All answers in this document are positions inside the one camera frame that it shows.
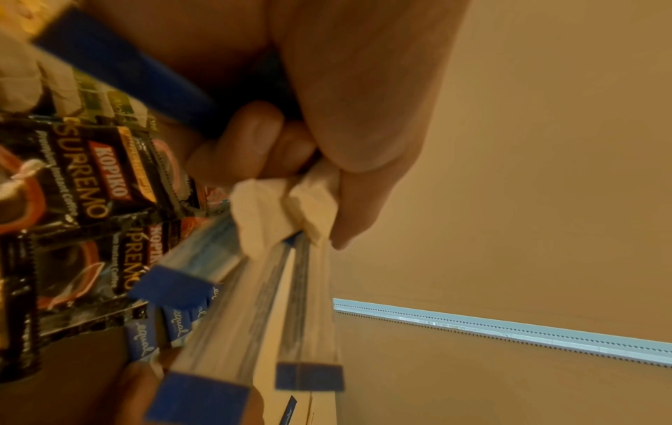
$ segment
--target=hand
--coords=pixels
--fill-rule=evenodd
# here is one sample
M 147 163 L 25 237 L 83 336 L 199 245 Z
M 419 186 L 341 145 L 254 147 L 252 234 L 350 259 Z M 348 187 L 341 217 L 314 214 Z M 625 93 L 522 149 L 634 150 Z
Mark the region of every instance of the hand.
M 420 154 L 468 0 L 87 0 L 84 8 L 205 90 L 278 49 L 305 122 L 244 106 L 216 141 L 164 120 L 210 186 L 297 173 L 316 147 L 341 169 L 331 232 L 344 248 L 377 219 Z
M 178 353 L 179 349 L 162 353 L 162 366 L 167 369 Z M 143 425 L 145 412 L 152 404 L 160 383 L 161 379 L 149 363 L 137 361 L 128 365 L 118 382 L 119 404 L 113 425 Z M 264 425 L 263 415 L 264 400 L 259 391 L 252 387 L 241 425 Z

